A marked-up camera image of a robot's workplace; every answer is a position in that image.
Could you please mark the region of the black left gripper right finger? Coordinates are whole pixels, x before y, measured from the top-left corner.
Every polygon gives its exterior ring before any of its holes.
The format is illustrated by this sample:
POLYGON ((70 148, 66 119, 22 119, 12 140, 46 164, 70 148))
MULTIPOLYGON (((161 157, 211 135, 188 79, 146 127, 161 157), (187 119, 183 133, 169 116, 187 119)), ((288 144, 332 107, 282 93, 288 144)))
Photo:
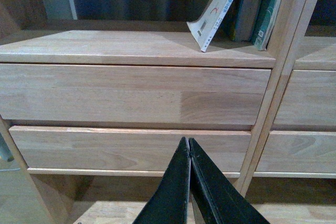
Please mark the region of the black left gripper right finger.
POLYGON ((191 192, 205 223, 268 223, 231 184, 195 139, 189 139, 191 192))

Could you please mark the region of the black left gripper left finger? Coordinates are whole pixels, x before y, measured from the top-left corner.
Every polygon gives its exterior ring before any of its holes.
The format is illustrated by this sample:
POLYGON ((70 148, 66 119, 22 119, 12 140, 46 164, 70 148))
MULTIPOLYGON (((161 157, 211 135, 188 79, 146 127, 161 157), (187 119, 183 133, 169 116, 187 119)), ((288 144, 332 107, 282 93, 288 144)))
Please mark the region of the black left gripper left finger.
POLYGON ((183 137, 162 180, 134 223, 187 223, 190 194, 191 157, 188 140, 183 137))

